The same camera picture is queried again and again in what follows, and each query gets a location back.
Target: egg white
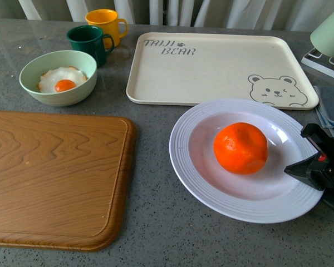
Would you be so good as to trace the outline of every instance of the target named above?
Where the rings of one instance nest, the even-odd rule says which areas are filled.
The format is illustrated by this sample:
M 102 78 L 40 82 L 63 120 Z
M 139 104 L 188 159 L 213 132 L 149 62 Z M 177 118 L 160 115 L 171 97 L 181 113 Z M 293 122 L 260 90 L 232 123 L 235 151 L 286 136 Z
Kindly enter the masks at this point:
M 71 80 L 76 86 L 79 86 L 83 84 L 87 78 L 75 67 L 60 67 L 55 70 L 49 70 L 41 75 L 41 81 L 37 85 L 37 88 L 41 93 L 57 93 L 55 85 L 60 80 Z

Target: dark green mug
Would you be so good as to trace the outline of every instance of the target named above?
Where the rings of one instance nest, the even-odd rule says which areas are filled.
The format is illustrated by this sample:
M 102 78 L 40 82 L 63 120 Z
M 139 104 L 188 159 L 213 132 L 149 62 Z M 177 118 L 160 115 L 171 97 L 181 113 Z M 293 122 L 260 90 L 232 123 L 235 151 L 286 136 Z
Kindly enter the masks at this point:
M 106 55 L 114 50 L 114 40 L 110 34 L 103 34 L 98 26 L 83 25 L 70 29 L 67 32 L 67 38 L 71 42 L 73 50 L 82 51 L 90 54 L 96 61 L 98 67 L 106 62 Z M 112 46 L 109 49 L 104 48 L 103 39 L 110 38 Z

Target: bear drawing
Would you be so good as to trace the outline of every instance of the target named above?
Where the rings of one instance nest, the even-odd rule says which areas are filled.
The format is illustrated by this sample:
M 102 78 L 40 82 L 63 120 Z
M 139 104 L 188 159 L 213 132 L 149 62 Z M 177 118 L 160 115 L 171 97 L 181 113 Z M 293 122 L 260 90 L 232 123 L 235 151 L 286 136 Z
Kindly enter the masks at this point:
M 277 79 L 250 75 L 248 80 L 252 83 L 250 97 L 257 102 L 279 107 L 303 106 L 308 102 L 307 96 L 298 89 L 292 77 Z

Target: white plate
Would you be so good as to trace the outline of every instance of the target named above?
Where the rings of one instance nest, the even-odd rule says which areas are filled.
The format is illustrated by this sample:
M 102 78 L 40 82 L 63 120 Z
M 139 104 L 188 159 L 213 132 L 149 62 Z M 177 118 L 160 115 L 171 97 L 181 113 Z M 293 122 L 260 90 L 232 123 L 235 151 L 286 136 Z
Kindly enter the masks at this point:
M 225 171 L 213 152 L 216 134 L 231 123 L 258 127 L 269 142 L 269 156 L 253 175 Z M 280 223 L 311 210 L 323 192 L 284 173 L 287 165 L 317 150 L 300 135 L 302 126 L 276 108 L 228 98 L 192 107 L 175 124 L 169 143 L 173 168 L 183 185 L 211 209 L 251 223 Z

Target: fried egg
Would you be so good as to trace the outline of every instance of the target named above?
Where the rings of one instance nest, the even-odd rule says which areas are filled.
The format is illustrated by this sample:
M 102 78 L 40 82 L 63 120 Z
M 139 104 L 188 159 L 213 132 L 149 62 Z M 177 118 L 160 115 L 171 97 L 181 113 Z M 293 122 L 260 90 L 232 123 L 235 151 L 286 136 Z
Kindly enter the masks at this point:
M 87 77 L 75 67 L 60 67 L 41 75 L 37 88 L 41 93 L 59 93 L 83 84 Z

